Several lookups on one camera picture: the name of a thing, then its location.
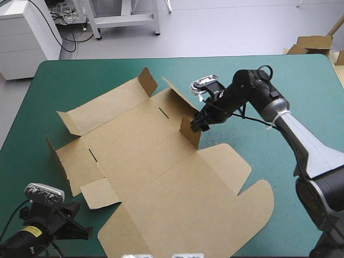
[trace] green table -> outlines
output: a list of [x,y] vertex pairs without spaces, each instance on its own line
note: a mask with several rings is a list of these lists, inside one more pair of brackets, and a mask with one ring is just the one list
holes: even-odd
[[[28,183],[45,183],[63,189],[68,201],[81,201],[77,221],[95,228],[89,241],[61,241],[64,253],[104,256],[97,232],[117,205],[91,211],[82,195],[71,198],[45,140],[47,134],[60,148],[76,138],[68,133],[56,110],[73,109],[136,77],[145,66],[156,78],[158,91],[167,87],[161,76],[169,78],[200,108],[198,98],[189,93],[190,82],[217,74],[228,85],[238,69],[256,69],[260,65],[273,67],[273,84],[290,101],[294,116],[325,144],[344,151],[344,91],[322,55],[46,61],[39,67],[0,152],[1,225],[24,199]],[[259,117],[250,105],[247,115]],[[295,159],[284,139],[259,123],[233,117],[204,133],[201,147],[221,142],[230,144],[252,166],[243,189],[262,178],[270,182],[275,195],[274,213],[267,226],[236,255],[307,256],[320,232],[296,196],[292,176]],[[20,227],[19,223],[19,219],[13,221],[6,237]]]

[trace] white table leg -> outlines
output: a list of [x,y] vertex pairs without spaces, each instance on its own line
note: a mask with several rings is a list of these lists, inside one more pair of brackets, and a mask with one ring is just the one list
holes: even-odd
[[153,5],[153,17],[155,25],[155,34],[160,35],[160,22],[159,22],[159,10],[157,8],[157,0],[152,0]]
[[95,23],[95,11],[93,10],[93,4],[90,3],[91,0],[82,0],[83,1],[83,4],[84,4],[84,7],[85,7],[85,10],[86,10],[86,14],[87,14],[87,17],[88,17],[88,21],[91,25],[91,28],[92,28],[92,31],[93,31],[93,34],[95,36],[96,39],[100,39],[101,38],[101,35],[98,31],[98,27]]

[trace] yellow warning label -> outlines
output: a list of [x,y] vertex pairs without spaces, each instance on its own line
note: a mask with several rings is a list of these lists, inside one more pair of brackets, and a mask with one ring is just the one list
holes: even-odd
[[31,234],[33,234],[36,238],[39,237],[40,235],[42,235],[42,231],[39,230],[39,228],[36,228],[34,226],[24,227],[21,231],[28,231]]

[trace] white cable tie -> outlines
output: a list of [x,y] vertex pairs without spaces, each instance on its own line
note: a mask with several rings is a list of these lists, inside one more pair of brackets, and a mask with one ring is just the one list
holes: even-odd
[[277,114],[277,116],[275,116],[274,120],[271,122],[271,124],[269,126],[267,126],[267,130],[270,130],[273,128],[273,126],[275,126],[275,122],[276,120],[283,114],[286,114],[286,113],[291,113],[290,110],[284,110],[280,113]]

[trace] cardboard box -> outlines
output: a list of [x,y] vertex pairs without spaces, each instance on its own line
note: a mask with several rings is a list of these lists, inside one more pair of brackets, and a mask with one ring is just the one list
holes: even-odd
[[269,220],[271,186],[258,181],[238,195],[250,166],[229,145],[198,150],[190,128],[196,109],[173,84],[157,84],[147,68],[123,85],[68,112],[80,137],[55,150],[73,196],[97,209],[121,206],[99,232],[109,258],[203,253],[228,257]]

